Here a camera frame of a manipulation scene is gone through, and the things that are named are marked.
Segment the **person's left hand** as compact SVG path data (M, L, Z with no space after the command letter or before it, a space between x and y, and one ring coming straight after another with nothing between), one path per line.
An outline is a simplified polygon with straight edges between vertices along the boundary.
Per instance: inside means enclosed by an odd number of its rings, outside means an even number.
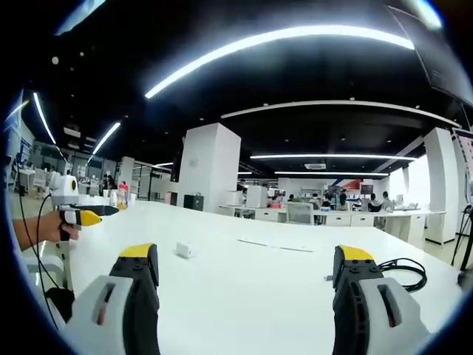
M63 224L59 211L44 214L38 219L38 221L38 241L58 243L61 239L60 230L69 234L71 240L77 240L79 237L79 230L77 230L73 225Z

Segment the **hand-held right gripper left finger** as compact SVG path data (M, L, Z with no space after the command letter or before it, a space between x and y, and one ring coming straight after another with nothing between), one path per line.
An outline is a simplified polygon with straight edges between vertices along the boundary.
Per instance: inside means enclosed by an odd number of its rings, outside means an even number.
M64 336L80 354L159 354L157 246L120 253L72 304Z

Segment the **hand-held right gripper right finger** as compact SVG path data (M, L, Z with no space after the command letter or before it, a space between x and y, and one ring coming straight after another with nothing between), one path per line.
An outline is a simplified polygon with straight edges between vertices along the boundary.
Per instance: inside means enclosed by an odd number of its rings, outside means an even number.
M363 249L335 247L334 354L417 354L432 336L412 296L426 285L426 269L403 260L378 265Z

